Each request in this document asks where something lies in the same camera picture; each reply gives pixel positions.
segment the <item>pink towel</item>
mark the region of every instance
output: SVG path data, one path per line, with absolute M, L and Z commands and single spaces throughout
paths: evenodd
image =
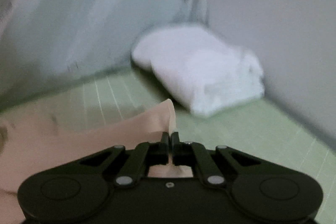
M 122 144 L 132 149 L 141 142 L 157 142 L 162 132 L 176 127 L 171 100 L 128 120 L 74 134 L 61 129 L 55 120 L 35 114 L 13 125 L 0 127 L 0 224 L 17 224 L 25 218 L 16 199 L 20 184 L 29 176 L 72 160 Z M 191 177 L 184 166 L 157 165 L 151 177 Z

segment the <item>white towel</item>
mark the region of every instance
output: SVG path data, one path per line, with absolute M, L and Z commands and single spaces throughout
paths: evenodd
M 264 95 L 258 58 L 225 44 L 198 24 L 156 29 L 132 52 L 134 62 L 152 70 L 166 89 L 197 116 L 211 116 Z

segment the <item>green tiled floor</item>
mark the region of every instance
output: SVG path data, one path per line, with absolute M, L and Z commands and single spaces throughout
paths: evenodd
M 152 75 L 134 69 L 42 97 L 3 116 L 15 122 L 39 109 L 56 116 L 62 126 L 81 131 L 132 117 L 169 97 Z M 210 119 L 193 117 L 177 103 L 175 110 L 183 141 L 200 142 L 209 149 L 225 144 L 317 179 L 324 201 L 316 219 L 321 224 L 336 223 L 335 153 L 272 103 L 258 100 Z

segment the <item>gray wall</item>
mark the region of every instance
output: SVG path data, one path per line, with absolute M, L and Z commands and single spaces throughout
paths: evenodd
M 0 109 L 105 70 L 130 68 L 152 26 L 207 19 L 208 0 L 0 0 Z
M 269 97 L 336 140 L 336 0 L 211 0 L 210 27 L 254 50 Z

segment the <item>metal pin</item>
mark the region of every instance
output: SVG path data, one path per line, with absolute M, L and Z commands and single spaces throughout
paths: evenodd
M 210 184 L 218 185 L 224 183 L 225 179 L 222 176 L 210 176 L 208 182 Z
M 123 146 L 123 145 L 115 145 L 115 146 L 113 146 L 113 148 L 116 148 L 116 149 L 122 149 L 122 148 L 124 148 L 125 146 Z
M 226 148 L 227 148 L 226 145 L 218 145 L 218 146 L 217 146 L 217 149 L 226 149 Z
M 175 186 L 175 184 L 173 182 L 167 182 L 166 183 L 167 188 L 173 188 L 174 186 Z
M 128 177 L 128 176 L 122 176 L 122 177 L 118 177 L 116 178 L 115 180 L 116 183 L 118 183 L 119 185 L 130 185 L 132 184 L 133 180 L 131 177 Z

